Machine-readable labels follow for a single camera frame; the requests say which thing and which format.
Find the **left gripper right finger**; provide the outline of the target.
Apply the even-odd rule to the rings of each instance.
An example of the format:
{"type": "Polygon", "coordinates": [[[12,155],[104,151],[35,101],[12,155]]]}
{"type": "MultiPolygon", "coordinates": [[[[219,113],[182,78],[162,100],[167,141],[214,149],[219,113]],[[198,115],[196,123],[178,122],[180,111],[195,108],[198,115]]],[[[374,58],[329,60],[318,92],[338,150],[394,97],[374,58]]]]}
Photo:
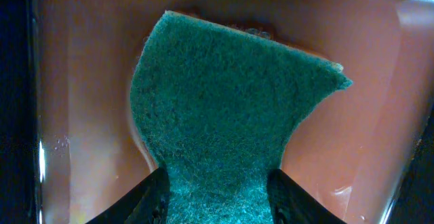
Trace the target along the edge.
{"type": "Polygon", "coordinates": [[[345,224],[281,169],[269,172],[267,194],[274,224],[345,224]]]}

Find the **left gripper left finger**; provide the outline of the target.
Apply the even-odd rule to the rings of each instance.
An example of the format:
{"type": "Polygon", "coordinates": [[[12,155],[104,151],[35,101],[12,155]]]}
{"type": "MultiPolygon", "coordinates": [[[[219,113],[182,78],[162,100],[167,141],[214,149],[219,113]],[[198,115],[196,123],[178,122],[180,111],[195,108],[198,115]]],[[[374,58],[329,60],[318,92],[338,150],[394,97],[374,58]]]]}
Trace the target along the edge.
{"type": "Polygon", "coordinates": [[[169,203],[168,173],[158,168],[86,224],[166,224],[169,203]]]}

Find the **green sponge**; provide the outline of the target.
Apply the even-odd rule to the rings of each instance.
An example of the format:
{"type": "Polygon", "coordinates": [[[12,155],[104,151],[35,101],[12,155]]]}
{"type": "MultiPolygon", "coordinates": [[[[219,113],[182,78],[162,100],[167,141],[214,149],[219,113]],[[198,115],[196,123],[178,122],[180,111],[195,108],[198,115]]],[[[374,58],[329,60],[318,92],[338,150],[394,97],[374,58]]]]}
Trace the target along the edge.
{"type": "Polygon", "coordinates": [[[352,84],[342,67],[167,11],[130,90],[132,117],[170,181],[168,223],[273,223],[270,171],[295,129],[352,84]]]}

